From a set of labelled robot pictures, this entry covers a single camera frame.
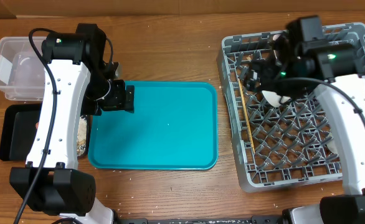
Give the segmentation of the pink plate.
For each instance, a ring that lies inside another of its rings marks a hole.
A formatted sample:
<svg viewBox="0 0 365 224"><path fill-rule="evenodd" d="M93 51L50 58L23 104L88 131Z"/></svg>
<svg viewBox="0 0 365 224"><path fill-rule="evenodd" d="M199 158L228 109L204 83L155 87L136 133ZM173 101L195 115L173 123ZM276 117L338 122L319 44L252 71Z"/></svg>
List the pink plate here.
<svg viewBox="0 0 365 224"><path fill-rule="evenodd" d="M267 81L279 80L286 77L289 64L291 47L286 33L276 34L272 37L270 43L271 52L265 59L265 74L261 84ZM271 90L262 90L263 97L273 107L279 107L288 103L291 99L289 96L283 95L276 91L276 87Z"/></svg>

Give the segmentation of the wooden chopstick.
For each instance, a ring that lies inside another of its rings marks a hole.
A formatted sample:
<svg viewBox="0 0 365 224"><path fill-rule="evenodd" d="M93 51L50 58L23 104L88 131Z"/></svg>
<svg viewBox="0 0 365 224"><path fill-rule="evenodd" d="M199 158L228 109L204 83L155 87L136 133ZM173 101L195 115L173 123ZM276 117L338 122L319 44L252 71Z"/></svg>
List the wooden chopstick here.
<svg viewBox="0 0 365 224"><path fill-rule="evenodd" d="M240 79L238 79L237 81L238 81L238 85L239 85L239 91L240 91L240 95L241 95L242 107L243 107L243 111L244 111L245 122L247 125L247 131L248 131L248 136L249 136L249 140L250 140L252 155L254 156L255 155L254 141L252 139L249 115L247 112L247 107L246 107L246 103L245 103L245 99L244 99L244 91L243 91L243 87L242 87Z"/></svg>

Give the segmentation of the white paper cup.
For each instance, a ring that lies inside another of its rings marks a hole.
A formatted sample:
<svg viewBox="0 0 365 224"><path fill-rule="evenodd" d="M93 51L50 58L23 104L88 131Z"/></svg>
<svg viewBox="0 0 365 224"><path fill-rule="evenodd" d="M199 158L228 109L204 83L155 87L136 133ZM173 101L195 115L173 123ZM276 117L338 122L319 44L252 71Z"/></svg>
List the white paper cup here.
<svg viewBox="0 0 365 224"><path fill-rule="evenodd" d="M338 154L338 149L333 138L326 143L326 146L331 153Z"/></svg>

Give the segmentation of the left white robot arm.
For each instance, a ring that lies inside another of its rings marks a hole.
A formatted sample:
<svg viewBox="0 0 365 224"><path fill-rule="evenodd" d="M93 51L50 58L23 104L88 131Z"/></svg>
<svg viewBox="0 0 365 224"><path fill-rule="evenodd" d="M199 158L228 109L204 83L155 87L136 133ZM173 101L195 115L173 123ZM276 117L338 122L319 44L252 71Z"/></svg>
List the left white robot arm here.
<svg viewBox="0 0 365 224"><path fill-rule="evenodd" d="M24 167L13 167L9 182L25 208L57 217L57 222L117 223L116 211L96 196L94 176L79 171L81 115L134 111L135 88L117 77L119 64L104 61L110 39L96 24L80 23L73 33L47 31L34 47L45 71L44 99L34 143Z"/></svg>

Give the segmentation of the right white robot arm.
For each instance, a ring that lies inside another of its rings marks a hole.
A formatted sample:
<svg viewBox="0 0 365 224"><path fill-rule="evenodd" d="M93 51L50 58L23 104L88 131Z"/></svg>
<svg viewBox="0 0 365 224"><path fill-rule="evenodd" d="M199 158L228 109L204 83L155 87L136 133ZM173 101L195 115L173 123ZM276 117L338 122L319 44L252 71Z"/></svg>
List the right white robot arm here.
<svg viewBox="0 0 365 224"><path fill-rule="evenodd" d="M312 91L331 128L344 194L284 211L287 223L365 223L365 76L352 44L333 45L318 16L298 18L240 79L249 91L297 98Z"/></svg>

